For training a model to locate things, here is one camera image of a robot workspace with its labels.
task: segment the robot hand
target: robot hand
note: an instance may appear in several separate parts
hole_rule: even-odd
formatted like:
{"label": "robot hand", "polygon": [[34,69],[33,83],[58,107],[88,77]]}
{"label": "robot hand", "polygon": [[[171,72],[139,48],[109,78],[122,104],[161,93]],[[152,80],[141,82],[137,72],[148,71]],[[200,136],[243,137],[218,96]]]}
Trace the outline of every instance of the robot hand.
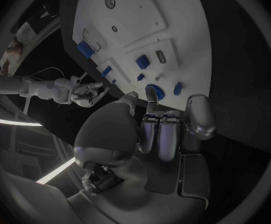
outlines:
{"label": "robot hand", "polygon": [[98,88],[102,87],[103,83],[90,83],[78,86],[71,94],[71,100],[79,106],[90,108],[95,105],[109,91],[109,87],[103,92],[98,93]]}

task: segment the fluorescent light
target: fluorescent light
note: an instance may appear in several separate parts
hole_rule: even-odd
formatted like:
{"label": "fluorescent light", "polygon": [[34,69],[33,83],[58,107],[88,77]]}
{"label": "fluorescent light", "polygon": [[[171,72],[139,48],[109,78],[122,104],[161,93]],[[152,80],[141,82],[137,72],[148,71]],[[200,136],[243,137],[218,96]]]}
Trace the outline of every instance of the fluorescent light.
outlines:
{"label": "fluorescent light", "polygon": [[39,183],[39,184],[47,183],[48,181],[53,179],[55,176],[57,176],[60,172],[64,171],[66,168],[68,168],[74,162],[75,162],[75,158],[70,159],[68,162],[64,163],[61,167],[58,167],[56,170],[52,171],[50,174],[48,174],[45,177],[41,178],[36,183]]}
{"label": "fluorescent light", "polygon": [[17,122],[17,121],[10,121],[10,120],[4,120],[4,119],[0,119],[0,123],[13,124],[13,125],[23,125],[23,126],[42,126],[39,123]]}

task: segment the circular cutout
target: circular cutout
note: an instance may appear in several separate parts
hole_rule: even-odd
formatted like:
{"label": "circular cutout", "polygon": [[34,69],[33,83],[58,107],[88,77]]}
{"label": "circular cutout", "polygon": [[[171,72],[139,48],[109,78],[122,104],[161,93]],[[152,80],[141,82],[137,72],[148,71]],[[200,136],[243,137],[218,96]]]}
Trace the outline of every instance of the circular cutout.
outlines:
{"label": "circular cutout", "polygon": [[105,0],[105,5],[109,9],[113,9],[115,7],[115,0]]}

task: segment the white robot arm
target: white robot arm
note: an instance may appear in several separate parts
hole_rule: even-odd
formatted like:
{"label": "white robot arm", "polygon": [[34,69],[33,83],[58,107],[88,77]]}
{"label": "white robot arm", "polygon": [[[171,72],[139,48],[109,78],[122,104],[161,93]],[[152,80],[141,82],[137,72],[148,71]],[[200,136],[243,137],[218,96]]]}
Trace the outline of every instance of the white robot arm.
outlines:
{"label": "white robot arm", "polygon": [[44,100],[53,99],[59,104],[75,102],[79,106],[90,108],[108,92],[107,87],[98,94],[103,83],[80,85],[81,78],[71,76],[71,80],[59,78],[55,81],[36,81],[30,77],[0,77],[0,94],[19,94],[22,97],[38,96]]}

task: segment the blue button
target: blue button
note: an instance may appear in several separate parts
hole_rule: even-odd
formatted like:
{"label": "blue button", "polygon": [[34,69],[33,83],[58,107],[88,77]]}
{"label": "blue button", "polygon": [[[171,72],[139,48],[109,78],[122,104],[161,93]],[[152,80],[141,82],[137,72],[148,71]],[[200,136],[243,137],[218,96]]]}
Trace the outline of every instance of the blue button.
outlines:
{"label": "blue button", "polygon": [[140,69],[146,69],[147,66],[150,64],[148,58],[145,55],[140,56],[136,60],[137,65],[140,67]]}
{"label": "blue button", "polygon": [[176,85],[175,85],[175,89],[174,89],[174,94],[176,96],[178,96],[179,94],[181,94],[181,91],[182,91],[182,84],[180,82],[178,82]]}
{"label": "blue button", "polygon": [[155,86],[155,85],[147,85],[146,88],[147,88],[148,86],[152,86],[152,87],[155,88],[156,93],[157,93],[157,96],[158,96],[158,100],[159,100],[159,101],[162,100],[162,99],[164,98],[165,94],[164,94],[163,90],[162,90],[159,86]]}
{"label": "blue button", "polygon": [[105,77],[111,71],[111,67],[108,66],[104,71],[102,71],[101,75]]}
{"label": "blue button", "polygon": [[91,47],[85,42],[82,41],[80,44],[77,45],[77,49],[88,59],[94,54],[94,51]]}
{"label": "blue button", "polygon": [[140,75],[137,77],[137,81],[141,81],[144,77],[145,77],[144,74],[140,74]]}

